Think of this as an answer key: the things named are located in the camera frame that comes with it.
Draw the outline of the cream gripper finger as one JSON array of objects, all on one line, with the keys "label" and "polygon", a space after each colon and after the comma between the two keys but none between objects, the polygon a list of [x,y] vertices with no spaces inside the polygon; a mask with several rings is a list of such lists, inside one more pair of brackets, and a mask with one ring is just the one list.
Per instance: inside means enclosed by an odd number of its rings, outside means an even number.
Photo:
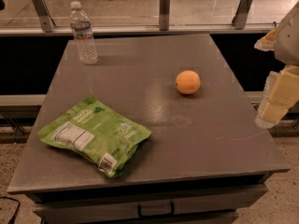
[{"label": "cream gripper finger", "polygon": [[299,67],[286,65],[278,73],[270,103],[278,107],[278,123],[299,102]]},{"label": "cream gripper finger", "polygon": [[254,48],[261,51],[273,51],[275,47],[277,28],[273,28],[254,44]]}]

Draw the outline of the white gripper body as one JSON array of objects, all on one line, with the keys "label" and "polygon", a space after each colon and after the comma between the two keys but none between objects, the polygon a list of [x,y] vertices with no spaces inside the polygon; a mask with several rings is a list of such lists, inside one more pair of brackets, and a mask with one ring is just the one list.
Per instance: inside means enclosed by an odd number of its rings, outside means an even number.
[{"label": "white gripper body", "polygon": [[278,123],[278,107],[270,103],[270,94],[274,89],[277,77],[278,73],[271,71],[264,84],[263,98],[255,118],[256,125],[262,129],[270,129]]}]

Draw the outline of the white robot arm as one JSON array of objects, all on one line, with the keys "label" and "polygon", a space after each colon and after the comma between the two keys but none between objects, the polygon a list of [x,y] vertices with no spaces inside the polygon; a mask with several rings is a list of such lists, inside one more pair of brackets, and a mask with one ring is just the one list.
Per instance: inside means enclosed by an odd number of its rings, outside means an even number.
[{"label": "white robot arm", "polygon": [[257,126],[270,129],[299,102],[299,2],[254,48],[273,51],[285,63],[281,71],[269,73],[255,119]]}]

